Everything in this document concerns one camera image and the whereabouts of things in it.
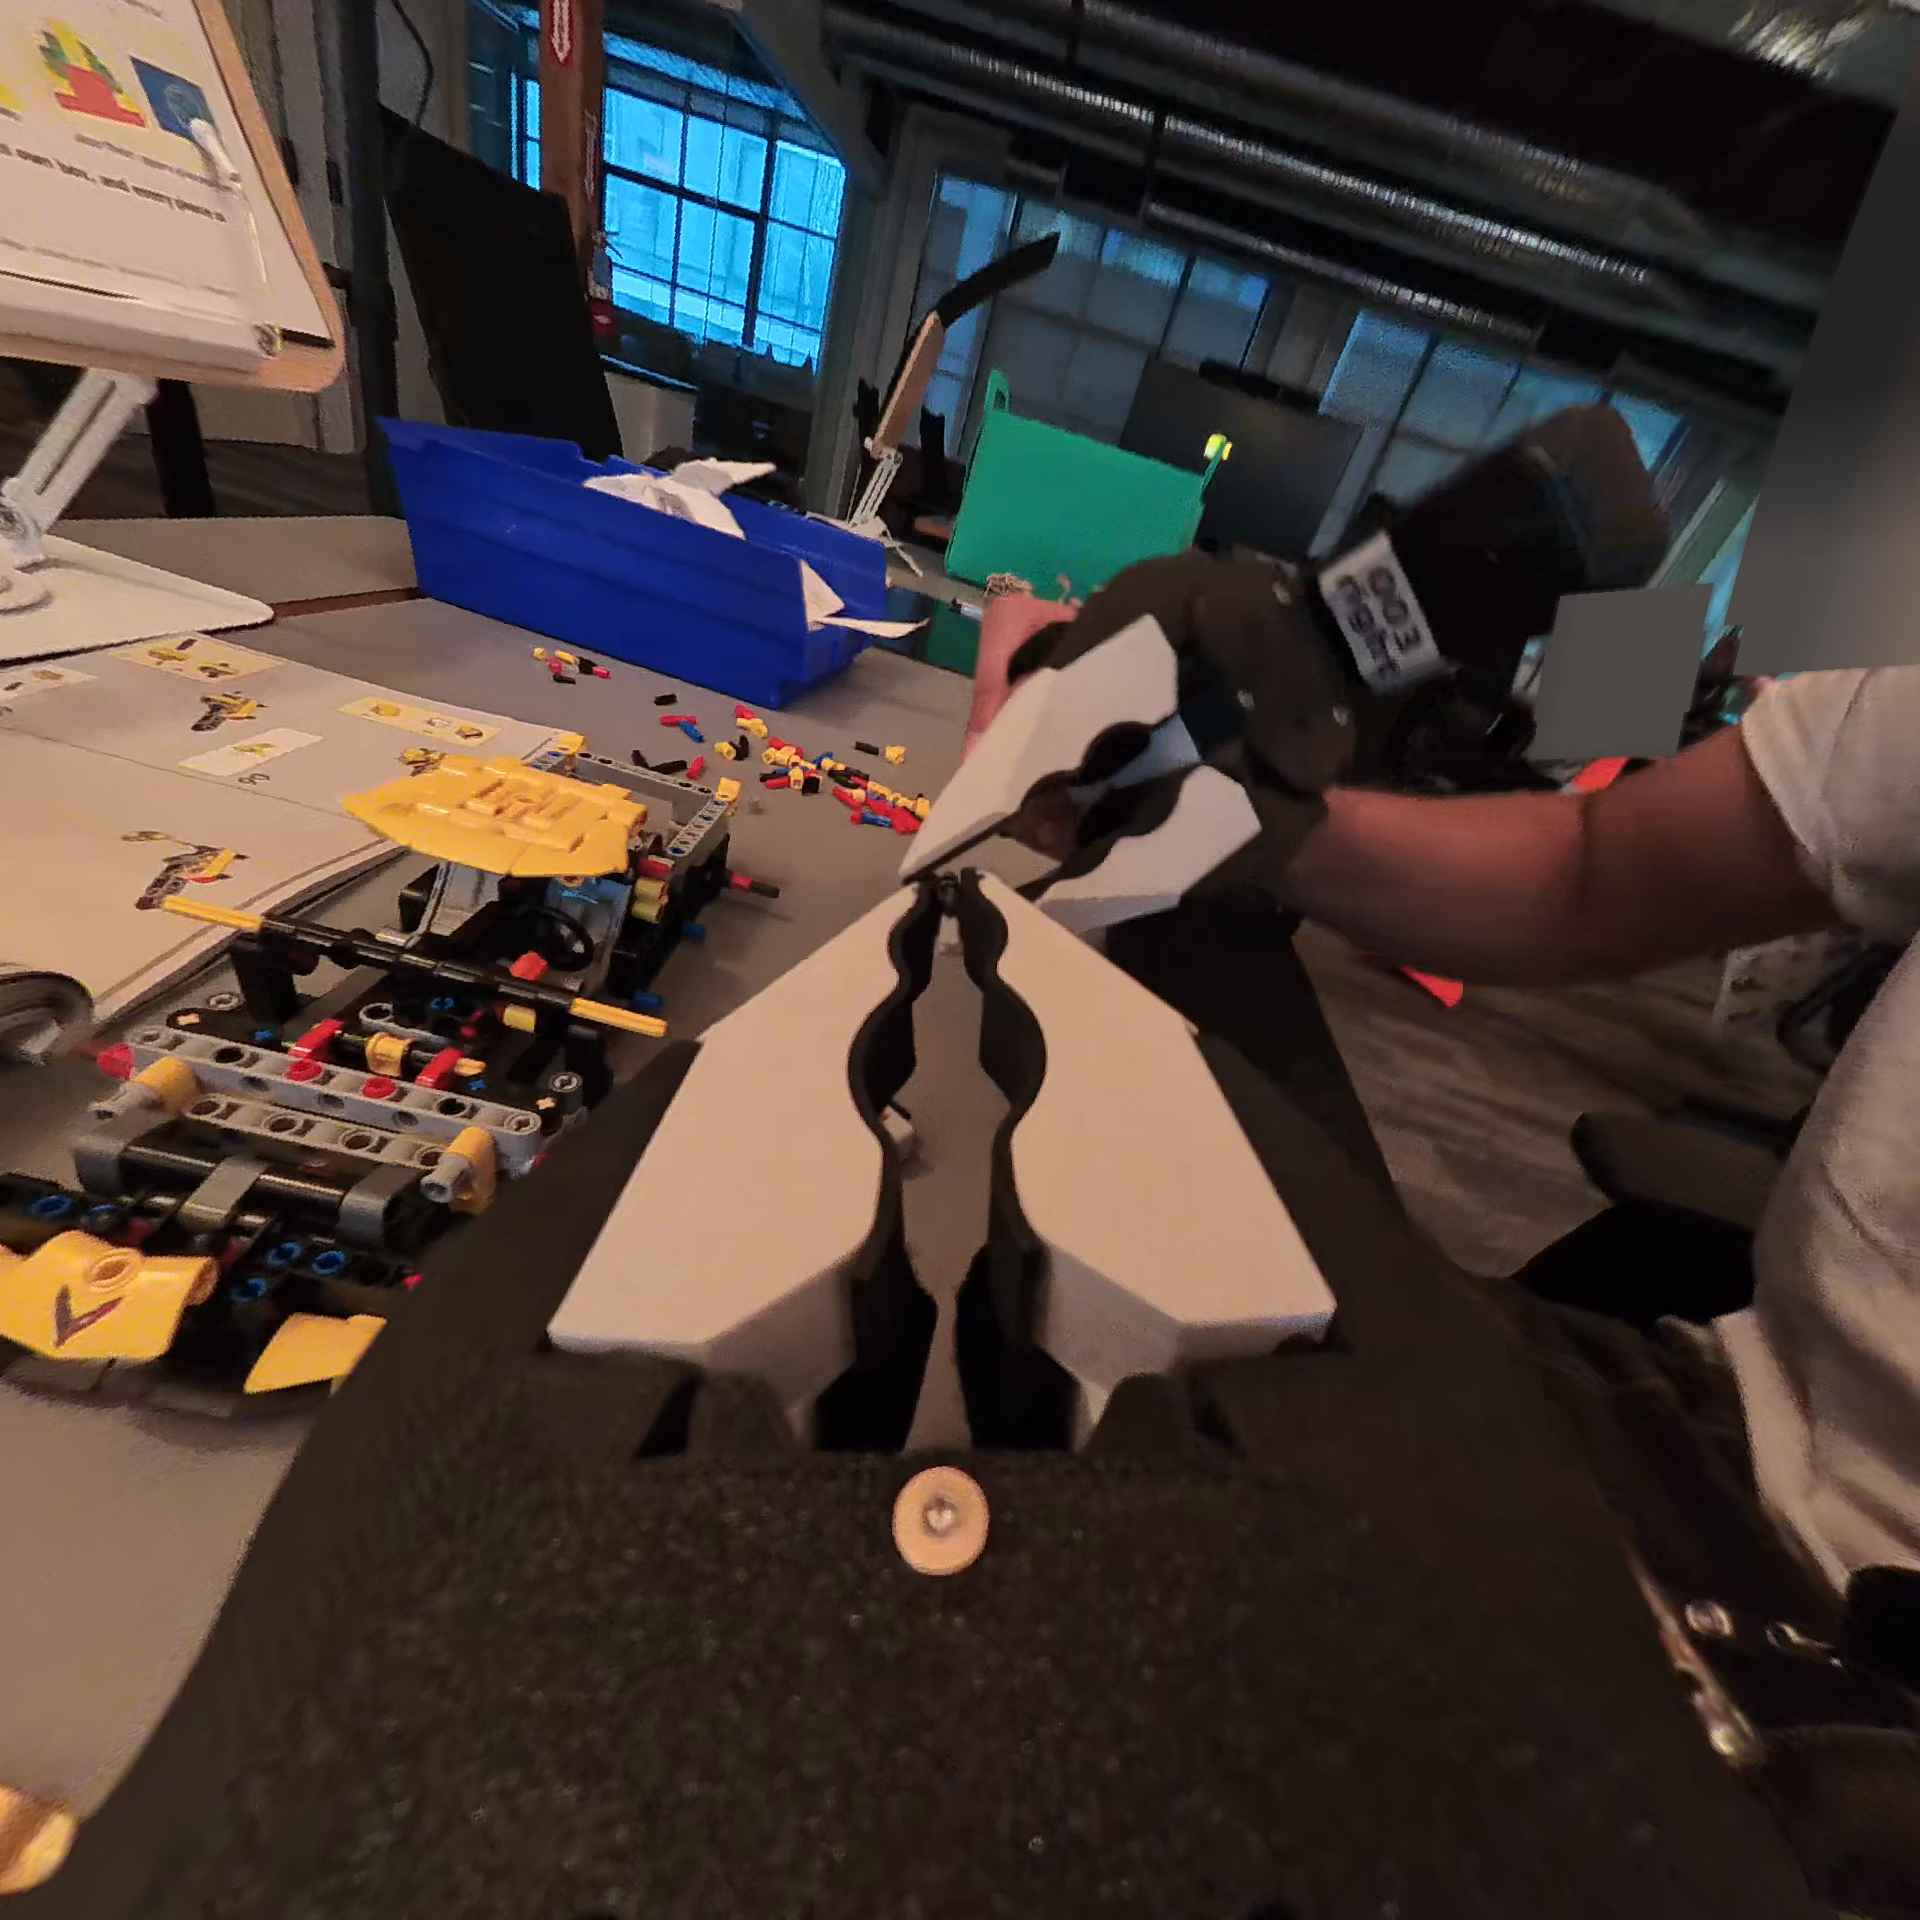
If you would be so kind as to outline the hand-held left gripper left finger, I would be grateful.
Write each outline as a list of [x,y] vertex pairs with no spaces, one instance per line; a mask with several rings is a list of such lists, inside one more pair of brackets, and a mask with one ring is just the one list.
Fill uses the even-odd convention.
[[860,1109],[860,1028],[900,987],[894,892],[699,1034],[597,1239],[548,1320],[565,1354],[642,1354],[762,1380],[806,1419],[854,1365],[854,1256],[889,1140]]

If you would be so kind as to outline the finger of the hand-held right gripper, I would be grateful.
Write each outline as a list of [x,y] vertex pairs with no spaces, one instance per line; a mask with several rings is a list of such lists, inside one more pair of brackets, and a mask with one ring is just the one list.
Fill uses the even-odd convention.
[[1067,929],[1166,915],[1257,835],[1249,791],[1215,767],[1189,767],[1153,829],[1103,840],[1080,871],[1057,869],[1040,909]]
[[1127,767],[1177,709],[1179,655],[1151,613],[1065,666],[1031,669],[934,800],[899,877],[924,877],[996,835],[1042,786],[1075,784],[1091,767]]

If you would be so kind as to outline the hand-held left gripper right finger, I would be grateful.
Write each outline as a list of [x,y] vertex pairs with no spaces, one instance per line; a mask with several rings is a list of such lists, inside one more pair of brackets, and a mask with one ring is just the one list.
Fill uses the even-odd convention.
[[996,875],[961,875],[979,1064],[1006,1097],[974,1411],[1103,1411],[1131,1379],[1319,1345],[1336,1295],[1198,1030]]

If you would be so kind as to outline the person's right forearm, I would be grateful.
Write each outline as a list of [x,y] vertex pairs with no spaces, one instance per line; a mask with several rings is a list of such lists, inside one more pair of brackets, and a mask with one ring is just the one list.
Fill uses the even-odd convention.
[[1516,989],[1842,927],[1740,730],[1598,793],[1334,791],[1280,899],[1386,961]]

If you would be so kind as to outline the grey desk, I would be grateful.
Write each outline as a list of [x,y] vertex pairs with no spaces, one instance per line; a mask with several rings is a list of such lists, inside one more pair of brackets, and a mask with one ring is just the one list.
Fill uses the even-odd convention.
[[[403,523],[85,520],[75,537],[275,606],[268,648],[444,709],[585,730],[627,754],[660,730],[660,680],[553,685],[537,636],[416,591]],[[663,971],[663,1013],[699,1030],[869,909],[904,840],[850,829],[830,800],[737,813],[734,865],[782,884],[703,919]],[[95,1811],[172,1704],[309,1416],[241,1419],[2,1387],[2,1783]]]

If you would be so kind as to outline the person's right hand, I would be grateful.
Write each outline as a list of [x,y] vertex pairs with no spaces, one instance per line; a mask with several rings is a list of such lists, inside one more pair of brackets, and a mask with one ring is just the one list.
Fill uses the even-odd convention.
[[974,666],[974,709],[962,735],[962,758],[971,758],[1010,703],[1015,680],[1015,655],[1052,625],[1078,617],[1078,601],[1049,601],[1031,591],[1004,591],[987,601],[979,613],[979,642]]

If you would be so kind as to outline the green upright panel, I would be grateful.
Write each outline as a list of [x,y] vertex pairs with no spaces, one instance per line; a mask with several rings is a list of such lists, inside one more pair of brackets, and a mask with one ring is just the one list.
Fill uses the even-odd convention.
[[1170,465],[1015,415],[1006,375],[990,371],[943,569],[967,583],[1014,575],[1091,597],[1122,569],[1191,546],[1231,449],[1212,434],[1202,471]]

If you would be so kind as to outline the small heap of coloured pins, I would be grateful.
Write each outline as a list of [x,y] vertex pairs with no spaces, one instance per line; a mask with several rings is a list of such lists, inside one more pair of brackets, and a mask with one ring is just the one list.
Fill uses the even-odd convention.
[[904,793],[874,774],[874,765],[904,765],[904,746],[889,743],[854,743],[850,752],[819,746],[809,752],[803,742],[782,735],[770,718],[748,703],[731,704],[731,718],[712,716],[703,721],[695,709],[687,709],[677,687],[654,696],[660,730],[674,735],[687,746],[684,758],[648,754],[642,746],[625,746],[621,754],[595,754],[585,735],[556,730],[553,742],[532,754],[532,767],[577,778],[590,784],[630,784],[657,810],[720,802],[731,813],[745,795],[745,778],[770,793],[818,795],[825,793],[843,802],[857,819],[869,826],[916,831],[931,813],[924,793]]

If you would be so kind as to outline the crumpled white papers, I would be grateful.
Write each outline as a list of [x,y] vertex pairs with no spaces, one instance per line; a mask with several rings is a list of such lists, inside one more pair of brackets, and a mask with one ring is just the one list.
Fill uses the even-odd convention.
[[734,490],[734,484],[764,476],[774,476],[770,462],[694,461],[667,473],[603,462],[585,465],[583,487],[699,525],[708,536],[737,537],[762,559],[794,559],[806,634],[843,630],[900,638],[929,622],[929,601],[916,617],[884,617],[889,546],[882,536]]

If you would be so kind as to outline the partly built yellow toy car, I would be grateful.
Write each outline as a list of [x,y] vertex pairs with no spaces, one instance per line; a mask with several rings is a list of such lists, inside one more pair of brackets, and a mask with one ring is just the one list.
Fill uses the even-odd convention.
[[157,903],[231,933],[236,989],[128,1022],[72,1176],[2,1176],[2,1385],[289,1404],[347,1380],[479,1222],[660,1037],[657,977],[727,892],[741,784],[588,754],[438,754],[347,813],[426,871],[382,929]]

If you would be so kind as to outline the blue storage bin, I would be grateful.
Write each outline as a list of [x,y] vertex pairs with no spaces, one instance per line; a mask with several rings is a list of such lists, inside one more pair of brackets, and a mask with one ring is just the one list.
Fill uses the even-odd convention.
[[741,498],[727,536],[597,490],[567,440],[379,420],[426,597],[590,655],[788,709],[889,609],[874,537]]

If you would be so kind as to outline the black monitor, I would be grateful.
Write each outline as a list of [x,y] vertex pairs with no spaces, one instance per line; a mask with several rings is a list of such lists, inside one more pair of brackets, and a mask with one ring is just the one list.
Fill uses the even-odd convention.
[[454,428],[621,452],[565,203],[379,112],[387,206]]

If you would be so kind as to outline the open instruction booklet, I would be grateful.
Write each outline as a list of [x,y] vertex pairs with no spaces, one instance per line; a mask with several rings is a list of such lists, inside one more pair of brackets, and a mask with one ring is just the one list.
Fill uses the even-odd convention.
[[2,1059],[196,971],[223,929],[168,899],[309,903],[395,859],[350,793],[556,739],[205,634],[2,669]]

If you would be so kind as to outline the pile of loose building pieces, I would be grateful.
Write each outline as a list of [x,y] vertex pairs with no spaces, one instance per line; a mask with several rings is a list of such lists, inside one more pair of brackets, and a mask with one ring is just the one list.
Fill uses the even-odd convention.
[[0,1898],[30,1894],[47,1884],[68,1857],[79,1819],[55,1801],[25,1789],[0,1789]]

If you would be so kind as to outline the printed instruction sheet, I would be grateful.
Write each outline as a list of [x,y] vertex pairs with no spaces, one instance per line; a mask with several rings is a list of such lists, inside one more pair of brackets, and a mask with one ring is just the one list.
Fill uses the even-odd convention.
[[2,353],[335,379],[342,314],[224,3],[2,3]]

